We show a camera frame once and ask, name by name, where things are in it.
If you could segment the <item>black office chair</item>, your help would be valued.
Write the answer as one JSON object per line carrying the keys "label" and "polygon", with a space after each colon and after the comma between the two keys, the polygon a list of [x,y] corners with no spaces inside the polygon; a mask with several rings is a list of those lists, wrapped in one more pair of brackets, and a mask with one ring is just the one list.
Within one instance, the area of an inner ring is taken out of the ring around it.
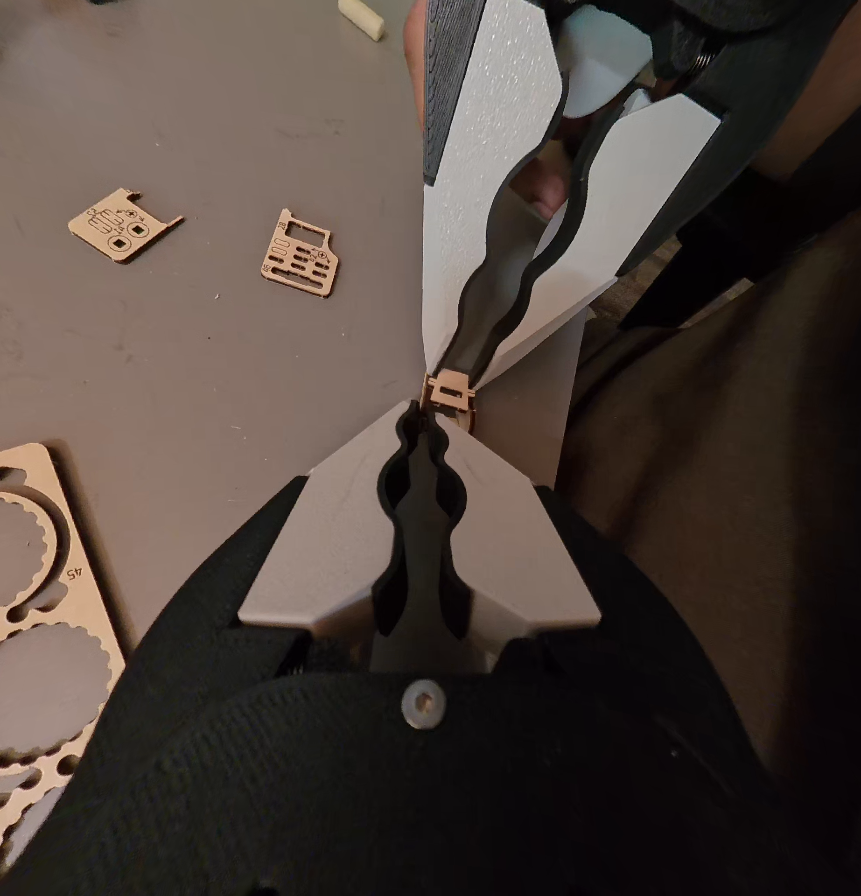
{"label": "black office chair", "polygon": [[682,226],[680,248],[619,324],[677,328],[764,279],[861,207],[861,106],[783,184],[746,170]]}

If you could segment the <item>grey desk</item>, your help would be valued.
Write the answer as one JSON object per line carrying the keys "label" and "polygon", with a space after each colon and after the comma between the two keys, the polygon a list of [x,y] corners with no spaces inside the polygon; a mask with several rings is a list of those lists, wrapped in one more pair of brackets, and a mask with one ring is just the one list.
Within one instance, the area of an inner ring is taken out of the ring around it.
{"label": "grey desk", "polygon": [[[0,2],[0,452],[48,449],[129,653],[199,563],[425,371],[410,2]],[[185,221],[128,263],[67,223]],[[330,297],[264,280],[283,207]]]}

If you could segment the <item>wooden puzzle sheet with gear holes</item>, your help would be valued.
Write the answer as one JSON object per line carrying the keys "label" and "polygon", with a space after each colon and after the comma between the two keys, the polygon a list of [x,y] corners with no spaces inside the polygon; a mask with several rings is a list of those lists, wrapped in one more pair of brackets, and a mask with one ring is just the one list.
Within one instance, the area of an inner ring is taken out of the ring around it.
{"label": "wooden puzzle sheet with gear holes", "polygon": [[48,449],[0,452],[0,879],[63,794],[125,667]]}

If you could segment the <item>wooden offcut with slot grid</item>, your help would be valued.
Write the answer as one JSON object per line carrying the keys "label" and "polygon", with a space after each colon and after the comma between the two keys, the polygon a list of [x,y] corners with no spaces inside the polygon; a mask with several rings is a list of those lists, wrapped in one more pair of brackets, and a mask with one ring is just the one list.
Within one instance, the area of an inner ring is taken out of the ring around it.
{"label": "wooden offcut with slot grid", "polygon": [[339,267],[332,240],[331,230],[309,223],[283,207],[260,266],[262,278],[313,297],[330,297]]}

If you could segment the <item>wooden offcut with square holes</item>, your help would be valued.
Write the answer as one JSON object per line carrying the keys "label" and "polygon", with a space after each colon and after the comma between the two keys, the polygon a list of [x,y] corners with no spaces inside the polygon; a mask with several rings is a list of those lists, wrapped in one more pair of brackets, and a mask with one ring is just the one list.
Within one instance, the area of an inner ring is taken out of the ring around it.
{"label": "wooden offcut with square holes", "polygon": [[136,202],[141,193],[119,188],[67,223],[71,234],[114,263],[128,263],[174,230],[185,217],[162,221]]}

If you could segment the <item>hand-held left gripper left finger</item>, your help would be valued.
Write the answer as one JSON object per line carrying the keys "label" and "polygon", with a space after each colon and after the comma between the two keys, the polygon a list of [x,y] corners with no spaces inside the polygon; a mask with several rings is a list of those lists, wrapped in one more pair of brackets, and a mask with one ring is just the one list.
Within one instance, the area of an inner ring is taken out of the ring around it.
{"label": "hand-held left gripper left finger", "polygon": [[383,670],[409,596],[405,510],[423,417],[404,400],[312,468],[238,610]]}

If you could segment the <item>person's brown clothing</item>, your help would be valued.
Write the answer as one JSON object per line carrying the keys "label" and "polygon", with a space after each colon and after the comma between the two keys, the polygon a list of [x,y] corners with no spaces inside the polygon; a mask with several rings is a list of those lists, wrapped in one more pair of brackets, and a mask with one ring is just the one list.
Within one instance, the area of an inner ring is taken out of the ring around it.
{"label": "person's brown clothing", "polygon": [[702,322],[585,351],[556,488],[670,599],[861,894],[861,208]]}

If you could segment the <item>small wooden puzzle assembly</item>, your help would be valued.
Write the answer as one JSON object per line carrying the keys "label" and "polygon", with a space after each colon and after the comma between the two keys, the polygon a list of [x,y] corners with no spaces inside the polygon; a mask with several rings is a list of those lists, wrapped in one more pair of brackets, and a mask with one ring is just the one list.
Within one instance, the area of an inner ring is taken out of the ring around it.
{"label": "small wooden puzzle assembly", "polygon": [[459,429],[463,430],[471,434],[474,429],[474,423],[476,420],[476,410],[472,405],[469,405],[466,409],[456,408],[454,405],[449,404],[441,404],[439,402],[428,401],[421,404],[420,409],[423,413],[425,413],[428,418],[436,418],[436,416],[442,416],[443,418],[452,422],[453,425],[459,427]]}

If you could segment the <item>slotted wooden puzzle piece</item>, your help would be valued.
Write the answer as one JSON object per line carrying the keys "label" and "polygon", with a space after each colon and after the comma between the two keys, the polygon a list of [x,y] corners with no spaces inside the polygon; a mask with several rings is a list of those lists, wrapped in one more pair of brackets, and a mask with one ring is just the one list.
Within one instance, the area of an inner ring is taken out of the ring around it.
{"label": "slotted wooden puzzle piece", "polygon": [[443,368],[436,375],[425,374],[420,398],[421,407],[436,405],[458,412],[471,410],[475,392],[469,387],[469,376]]}

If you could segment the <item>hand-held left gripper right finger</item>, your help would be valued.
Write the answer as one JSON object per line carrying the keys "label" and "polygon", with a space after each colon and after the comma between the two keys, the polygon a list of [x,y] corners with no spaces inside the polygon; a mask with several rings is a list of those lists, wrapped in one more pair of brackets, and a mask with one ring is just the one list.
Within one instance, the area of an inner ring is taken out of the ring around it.
{"label": "hand-held left gripper right finger", "polygon": [[598,626],[602,612],[532,481],[442,414],[429,417],[428,450],[447,516],[440,608],[484,670],[515,640]]}

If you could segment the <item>person's right hand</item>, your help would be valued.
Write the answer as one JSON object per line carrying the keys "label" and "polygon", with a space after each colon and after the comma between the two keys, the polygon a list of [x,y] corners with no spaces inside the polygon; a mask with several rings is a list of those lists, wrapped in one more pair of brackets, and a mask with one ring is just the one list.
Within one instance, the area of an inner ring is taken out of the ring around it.
{"label": "person's right hand", "polygon": [[561,140],[550,140],[510,181],[513,193],[548,222],[567,202],[571,160]]}

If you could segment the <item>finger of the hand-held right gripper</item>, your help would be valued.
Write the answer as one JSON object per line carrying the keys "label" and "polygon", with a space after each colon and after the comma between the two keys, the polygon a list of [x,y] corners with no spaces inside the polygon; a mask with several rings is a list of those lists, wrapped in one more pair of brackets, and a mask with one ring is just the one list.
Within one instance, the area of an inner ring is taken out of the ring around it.
{"label": "finger of the hand-held right gripper", "polygon": [[435,374],[487,261],[492,208],[548,140],[565,80],[544,9],[522,1],[429,2],[425,70],[423,347]]}
{"label": "finger of the hand-held right gripper", "polygon": [[574,160],[571,195],[526,264],[470,385],[492,382],[616,281],[720,125],[682,93],[653,101],[643,88],[603,113]]}

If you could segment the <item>person's right forearm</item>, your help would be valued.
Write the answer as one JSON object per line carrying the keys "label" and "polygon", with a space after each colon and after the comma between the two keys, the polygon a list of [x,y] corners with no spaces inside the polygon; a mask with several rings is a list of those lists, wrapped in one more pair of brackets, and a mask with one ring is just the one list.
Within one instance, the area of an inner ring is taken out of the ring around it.
{"label": "person's right forearm", "polygon": [[832,35],[808,83],[777,132],[750,163],[785,182],[861,106],[861,1]]}

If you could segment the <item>white wax cylinder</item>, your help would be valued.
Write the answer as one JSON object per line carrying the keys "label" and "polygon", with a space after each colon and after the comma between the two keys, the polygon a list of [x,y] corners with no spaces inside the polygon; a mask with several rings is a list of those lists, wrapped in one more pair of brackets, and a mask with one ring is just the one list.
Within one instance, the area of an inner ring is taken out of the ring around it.
{"label": "white wax cylinder", "polygon": [[385,20],[364,1],[337,1],[339,13],[369,39],[379,42],[385,35]]}

